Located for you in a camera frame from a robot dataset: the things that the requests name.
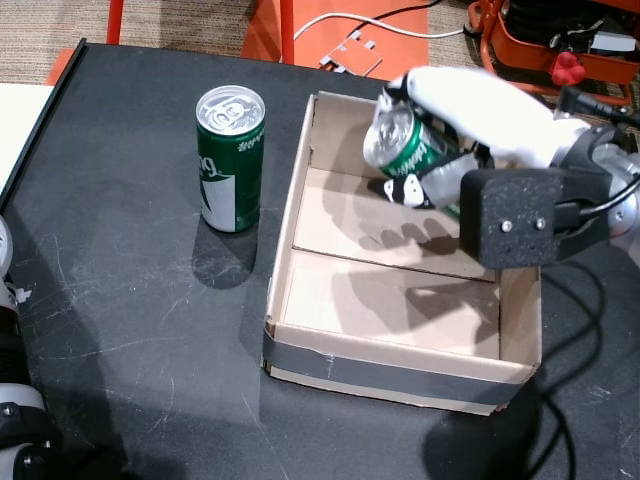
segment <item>green can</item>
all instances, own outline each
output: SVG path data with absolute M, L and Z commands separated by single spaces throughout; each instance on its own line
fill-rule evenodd
M 374 120 L 362 148 L 365 161 L 391 178 L 419 173 L 453 152 L 458 152 L 458 145 L 420 121 L 405 103 L 395 105 Z M 437 198 L 438 190 L 431 188 L 427 193 L 432 203 L 442 204 L 443 199 Z M 449 204 L 446 211 L 459 218 L 457 205 Z
M 237 85 L 214 88 L 198 101 L 202 217 L 216 230 L 239 232 L 260 218 L 264 101 Z

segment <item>can lid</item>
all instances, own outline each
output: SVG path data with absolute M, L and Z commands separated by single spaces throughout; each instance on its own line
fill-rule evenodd
M 253 90 L 226 85 L 209 90 L 198 101 L 196 117 L 200 125 L 219 135 L 242 135 L 264 119 L 262 98 Z
M 406 104 L 398 104 L 382 113 L 364 137 L 362 154 L 365 161 L 381 168 L 395 160 L 409 142 L 414 124 L 413 111 Z

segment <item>red knob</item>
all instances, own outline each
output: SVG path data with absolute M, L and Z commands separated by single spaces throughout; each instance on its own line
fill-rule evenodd
M 578 57 L 571 52 L 559 53 L 551 65 L 551 81 L 558 85 L 576 85 L 584 80 L 585 70 Z

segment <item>white cable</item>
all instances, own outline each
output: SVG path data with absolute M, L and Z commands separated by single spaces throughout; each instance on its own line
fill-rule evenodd
M 314 18 L 310 22 L 305 23 L 302 26 L 302 28 L 296 32 L 296 34 L 293 36 L 293 39 L 297 40 L 300 35 L 302 35 L 305 31 L 307 31 L 309 28 L 311 28 L 316 23 L 321 22 L 322 20 L 325 20 L 327 18 L 335 18 L 335 17 L 338 17 L 338 18 L 350 18 L 352 20 L 359 20 L 361 22 L 368 22 L 368 23 L 370 23 L 372 25 L 376 25 L 378 27 L 386 28 L 387 30 L 391 30 L 392 32 L 400 33 L 402 35 L 408 35 L 410 37 L 417 37 L 417 38 L 436 39 L 436 38 L 451 37 L 453 35 L 459 35 L 459 34 L 462 33 L 462 29 L 455 30 L 453 32 L 447 32 L 447 33 L 417 33 L 417 32 L 410 32 L 409 30 L 403 30 L 401 28 L 394 27 L 393 25 L 389 25 L 387 23 L 382 23 L 382 22 L 380 22 L 378 20 L 375 20 L 373 18 L 363 17 L 362 15 L 356 15 L 354 13 L 333 12 L 333 13 L 325 13 L 324 15 L 320 15 L 319 17 Z

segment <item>table surface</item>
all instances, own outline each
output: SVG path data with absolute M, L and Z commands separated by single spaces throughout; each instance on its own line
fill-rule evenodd
M 194 106 L 262 95 L 259 227 L 199 217 Z M 36 386 L 84 478 L 640 477 L 640 272 L 598 246 L 547 268 L 535 379 L 491 417 L 271 379 L 269 276 L 309 94 L 375 98 L 347 75 L 88 45 L 4 212 Z

